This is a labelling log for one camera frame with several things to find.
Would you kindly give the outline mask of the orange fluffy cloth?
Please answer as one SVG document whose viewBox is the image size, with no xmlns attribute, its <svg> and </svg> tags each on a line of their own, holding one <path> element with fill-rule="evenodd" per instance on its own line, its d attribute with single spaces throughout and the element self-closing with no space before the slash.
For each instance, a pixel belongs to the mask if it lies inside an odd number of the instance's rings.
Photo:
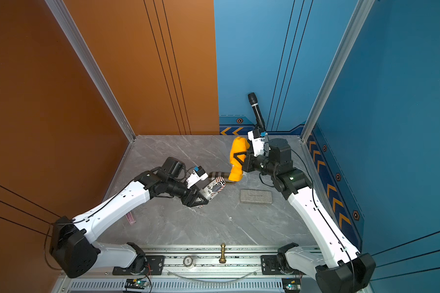
<svg viewBox="0 0 440 293">
<path fill-rule="evenodd" d="M 236 137 L 233 140 L 230 152 L 230 164 L 232 169 L 229 175 L 229 180 L 239 182 L 243 178 L 243 164 L 246 159 L 247 151 L 250 148 L 248 140 L 244 137 Z"/>
</svg>

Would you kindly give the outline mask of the newspaper print eyeglass case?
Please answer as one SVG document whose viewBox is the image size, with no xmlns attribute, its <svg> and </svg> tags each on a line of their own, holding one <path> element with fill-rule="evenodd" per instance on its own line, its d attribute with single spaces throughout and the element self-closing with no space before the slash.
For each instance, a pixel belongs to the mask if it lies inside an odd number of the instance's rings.
<svg viewBox="0 0 440 293">
<path fill-rule="evenodd" d="M 226 182 L 223 177 L 216 177 L 201 190 L 201 193 L 208 201 L 210 201 L 224 189 L 225 185 Z"/>
</svg>

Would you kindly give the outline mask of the plaid eyeglass case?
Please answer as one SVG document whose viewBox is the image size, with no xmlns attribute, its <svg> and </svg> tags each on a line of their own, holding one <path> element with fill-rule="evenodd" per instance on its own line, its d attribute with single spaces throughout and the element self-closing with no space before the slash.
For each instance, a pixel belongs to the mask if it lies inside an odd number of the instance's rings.
<svg viewBox="0 0 440 293">
<path fill-rule="evenodd" d="M 235 184 L 234 181 L 229 179 L 230 172 L 210 172 L 209 178 L 210 180 L 216 180 L 217 178 L 221 178 L 226 184 Z"/>
</svg>

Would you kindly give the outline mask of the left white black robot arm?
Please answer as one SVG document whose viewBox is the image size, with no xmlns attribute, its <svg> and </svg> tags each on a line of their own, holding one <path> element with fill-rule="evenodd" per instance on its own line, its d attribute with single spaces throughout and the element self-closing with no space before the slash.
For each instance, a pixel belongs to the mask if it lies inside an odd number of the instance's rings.
<svg viewBox="0 0 440 293">
<path fill-rule="evenodd" d="M 201 166 L 188 173 L 182 161 L 169 157 L 161 167 L 142 172 L 118 194 L 95 208 L 72 219 L 58 219 L 53 224 L 50 255 L 69 278 L 100 267 L 120 268 L 133 275 L 145 274 L 148 260 L 138 245 L 133 242 L 103 244 L 97 239 L 134 208 L 156 197 L 177 197 L 190 208 L 208 204 L 196 186 L 207 177 Z"/>
</svg>

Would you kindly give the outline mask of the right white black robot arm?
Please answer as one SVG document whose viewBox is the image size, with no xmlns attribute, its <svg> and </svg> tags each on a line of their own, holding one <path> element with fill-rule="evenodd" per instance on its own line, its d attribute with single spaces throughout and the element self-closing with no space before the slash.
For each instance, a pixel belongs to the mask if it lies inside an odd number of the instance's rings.
<svg viewBox="0 0 440 293">
<path fill-rule="evenodd" d="M 376 268 L 374 259 L 362 254 L 327 213 L 315 195 L 307 171 L 293 165 L 293 150 L 285 139 L 234 139 L 229 179 L 240 181 L 246 172 L 268 175 L 272 186 L 298 212 L 313 235 L 321 256 L 296 243 L 277 251 L 277 262 L 285 274 L 301 272 L 312 277 L 323 293 L 356 293 L 370 284 Z"/>
</svg>

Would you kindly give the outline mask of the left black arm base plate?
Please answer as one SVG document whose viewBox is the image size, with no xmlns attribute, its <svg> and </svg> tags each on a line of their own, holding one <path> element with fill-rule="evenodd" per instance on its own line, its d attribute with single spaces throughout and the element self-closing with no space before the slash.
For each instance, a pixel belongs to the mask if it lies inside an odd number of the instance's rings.
<svg viewBox="0 0 440 293">
<path fill-rule="evenodd" d="M 159 276 L 163 273 L 165 256 L 148 255 L 142 258 L 138 256 L 134 263 L 127 268 L 114 267 L 113 275 L 154 275 Z"/>
</svg>

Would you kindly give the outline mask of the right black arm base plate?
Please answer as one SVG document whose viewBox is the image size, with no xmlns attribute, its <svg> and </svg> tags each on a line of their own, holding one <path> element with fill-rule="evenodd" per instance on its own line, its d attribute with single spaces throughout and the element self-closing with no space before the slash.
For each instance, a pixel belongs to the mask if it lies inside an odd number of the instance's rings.
<svg viewBox="0 0 440 293">
<path fill-rule="evenodd" d="M 263 275 L 304 275 L 299 270 L 283 269 L 277 259 L 277 255 L 262 255 L 260 262 Z"/>
</svg>

